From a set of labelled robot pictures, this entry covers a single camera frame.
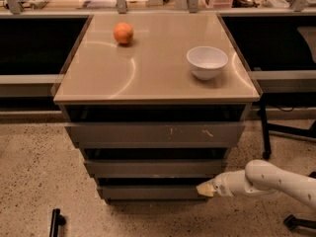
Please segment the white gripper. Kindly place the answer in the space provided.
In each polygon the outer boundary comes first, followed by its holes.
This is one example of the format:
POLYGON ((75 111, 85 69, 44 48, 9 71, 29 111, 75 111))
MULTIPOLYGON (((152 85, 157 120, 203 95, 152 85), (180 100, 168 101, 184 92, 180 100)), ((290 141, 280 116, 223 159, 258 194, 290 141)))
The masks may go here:
POLYGON ((240 170, 221 173, 211 181, 197 185, 197 192, 210 198, 215 193, 218 193, 221 197, 242 195, 245 192, 245 172, 240 170))

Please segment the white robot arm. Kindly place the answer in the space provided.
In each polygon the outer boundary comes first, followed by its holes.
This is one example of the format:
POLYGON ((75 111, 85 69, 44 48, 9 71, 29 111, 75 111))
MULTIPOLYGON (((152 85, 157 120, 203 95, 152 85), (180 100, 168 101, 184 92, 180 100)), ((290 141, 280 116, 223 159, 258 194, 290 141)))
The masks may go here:
POLYGON ((197 185, 205 197, 276 198, 284 193, 303 204, 316 208, 316 179, 285 171, 264 161, 252 160, 243 170, 225 172, 197 185))

